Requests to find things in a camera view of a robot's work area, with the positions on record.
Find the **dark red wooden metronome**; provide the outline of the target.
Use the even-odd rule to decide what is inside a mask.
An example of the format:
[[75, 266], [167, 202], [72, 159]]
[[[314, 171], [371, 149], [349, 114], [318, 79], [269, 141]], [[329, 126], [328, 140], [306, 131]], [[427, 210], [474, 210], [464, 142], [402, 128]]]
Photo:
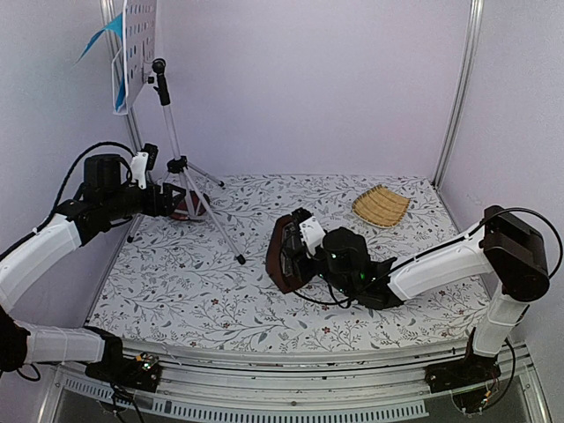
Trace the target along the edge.
[[[290, 277], [288, 278], [283, 274], [281, 267], [280, 252], [282, 245], [282, 233], [284, 227], [288, 224], [294, 224], [290, 214], [286, 214], [285, 216], [279, 218], [276, 221], [276, 224], [274, 226], [271, 235], [271, 239], [266, 255], [266, 261], [265, 261], [266, 272], [268, 276], [271, 278], [271, 280], [274, 282], [274, 284], [278, 287], [281, 293], [291, 293], [302, 288], [302, 286], [292, 286]], [[296, 226], [296, 229], [298, 230], [298, 233], [301, 234], [300, 228], [298, 226]], [[304, 245], [303, 241], [302, 243], [303, 243], [304, 253], [307, 254], [308, 249]]]

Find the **clear plastic metronome cover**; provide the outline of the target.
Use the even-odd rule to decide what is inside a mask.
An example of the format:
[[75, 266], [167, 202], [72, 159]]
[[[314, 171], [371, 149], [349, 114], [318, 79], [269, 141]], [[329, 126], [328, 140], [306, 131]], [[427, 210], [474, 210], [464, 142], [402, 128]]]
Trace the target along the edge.
[[[296, 229], [296, 226], [294, 224], [286, 225], [283, 229], [283, 232], [284, 231], [298, 232], [298, 230]], [[289, 277], [296, 277], [297, 276], [296, 264], [295, 264], [294, 261], [292, 261], [290, 263], [286, 263], [286, 264], [281, 263], [281, 267], [282, 267], [283, 274], [286, 277], [289, 278]]]

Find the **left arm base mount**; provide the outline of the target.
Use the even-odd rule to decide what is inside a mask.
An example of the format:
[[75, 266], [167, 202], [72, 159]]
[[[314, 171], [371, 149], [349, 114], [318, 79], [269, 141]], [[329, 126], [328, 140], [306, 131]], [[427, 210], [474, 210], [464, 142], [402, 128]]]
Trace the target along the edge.
[[86, 365], [85, 375], [115, 386], [155, 393], [160, 383], [160, 357], [141, 352], [127, 358], [121, 352], [105, 352], [102, 360]]

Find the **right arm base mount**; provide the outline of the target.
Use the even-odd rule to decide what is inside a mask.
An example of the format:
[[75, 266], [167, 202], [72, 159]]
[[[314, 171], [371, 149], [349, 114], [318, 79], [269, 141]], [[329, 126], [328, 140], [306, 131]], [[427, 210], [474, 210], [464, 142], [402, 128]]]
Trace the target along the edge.
[[[432, 393], [468, 388], [494, 381], [501, 375], [497, 358], [467, 352], [462, 359], [445, 361], [425, 367], [425, 382]], [[464, 414], [481, 412], [486, 407], [491, 390], [482, 386], [461, 391], [452, 396], [455, 407]]]

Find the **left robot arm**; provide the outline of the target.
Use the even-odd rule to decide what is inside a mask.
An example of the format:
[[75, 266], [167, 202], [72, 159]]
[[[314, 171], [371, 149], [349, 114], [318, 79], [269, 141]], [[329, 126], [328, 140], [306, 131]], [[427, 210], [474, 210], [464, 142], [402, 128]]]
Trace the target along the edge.
[[81, 152], [74, 164], [84, 166], [83, 181], [75, 195], [65, 200], [58, 193], [48, 216], [1, 255], [1, 369], [18, 372], [25, 365], [86, 364], [111, 382], [124, 382], [136, 359], [122, 353], [122, 340], [104, 330], [65, 329], [18, 322], [10, 316], [19, 299], [49, 269], [94, 237], [133, 220], [137, 215], [167, 217], [186, 197], [184, 188], [148, 182], [158, 154], [155, 145], [133, 152], [115, 141], [98, 147], [126, 151], [97, 154], [93, 146]]

